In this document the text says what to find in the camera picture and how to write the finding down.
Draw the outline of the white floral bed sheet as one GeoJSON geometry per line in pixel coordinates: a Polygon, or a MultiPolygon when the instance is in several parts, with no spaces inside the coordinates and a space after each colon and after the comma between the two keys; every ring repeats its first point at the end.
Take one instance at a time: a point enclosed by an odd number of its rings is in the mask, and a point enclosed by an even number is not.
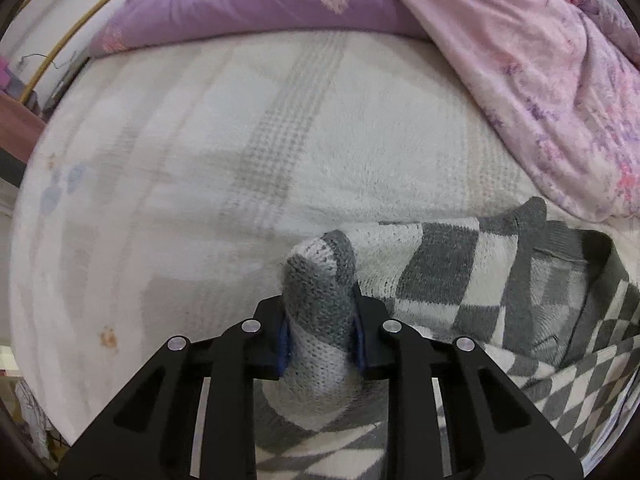
{"type": "Polygon", "coordinates": [[[424,42],[282,32],[102,58],[21,187],[17,362],[73,441],[168,337],[218,335],[275,295],[301,240],[535,194],[424,42]]]}

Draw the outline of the purple pink floral quilt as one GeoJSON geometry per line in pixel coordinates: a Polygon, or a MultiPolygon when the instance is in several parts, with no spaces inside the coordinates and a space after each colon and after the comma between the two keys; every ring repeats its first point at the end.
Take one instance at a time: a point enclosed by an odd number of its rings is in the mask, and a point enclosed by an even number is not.
{"type": "Polygon", "coordinates": [[[608,0],[126,0],[90,51],[293,29],[431,40],[552,202],[638,214],[639,36],[608,0]]]}

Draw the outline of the grey white checkered cardigan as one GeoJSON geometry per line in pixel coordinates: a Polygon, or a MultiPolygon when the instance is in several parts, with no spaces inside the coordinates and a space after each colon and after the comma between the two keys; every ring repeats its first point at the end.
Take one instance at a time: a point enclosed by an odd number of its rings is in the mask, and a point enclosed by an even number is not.
{"type": "Polygon", "coordinates": [[[612,238],[534,197],[495,217],[360,224],[285,261],[291,362],[255,389],[262,479],[377,479],[387,389],[349,356],[352,290],[437,341],[475,339],[592,469],[639,409],[639,292],[612,238]]]}

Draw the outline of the pink grey hanging towel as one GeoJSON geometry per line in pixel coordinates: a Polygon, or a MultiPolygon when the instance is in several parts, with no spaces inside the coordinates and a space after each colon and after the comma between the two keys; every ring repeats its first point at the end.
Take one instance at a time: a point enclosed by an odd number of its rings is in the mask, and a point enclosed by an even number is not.
{"type": "Polygon", "coordinates": [[[25,84],[1,58],[1,148],[20,162],[28,162],[46,123],[40,117],[37,95],[32,92],[26,103],[20,101],[25,84]]]}

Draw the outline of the wooden clothes rack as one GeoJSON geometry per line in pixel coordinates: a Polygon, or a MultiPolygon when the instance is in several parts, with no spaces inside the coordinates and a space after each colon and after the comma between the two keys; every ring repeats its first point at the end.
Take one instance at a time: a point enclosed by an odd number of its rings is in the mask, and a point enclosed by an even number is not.
{"type": "Polygon", "coordinates": [[[98,12],[100,12],[104,6],[109,4],[112,0],[99,0],[95,3],[85,14],[82,14],[80,18],[73,24],[73,26],[65,33],[65,35],[58,40],[58,42],[53,46],[50,52],[44,57],[43,61],[38,66],[35,73],[32,75],[32,78],[29,79],[28,83],[25,86],[18,102],[21,104],[26,104],[32,92],[35,90],[36,85],[42,78],[42,76],[46,73],[48,68],[53,64],[56,57],[61,53],[61,51],[68,45],[70,40],[72,40],[73,36],[75,36],[84,26],[88,23],[98,12]]]}

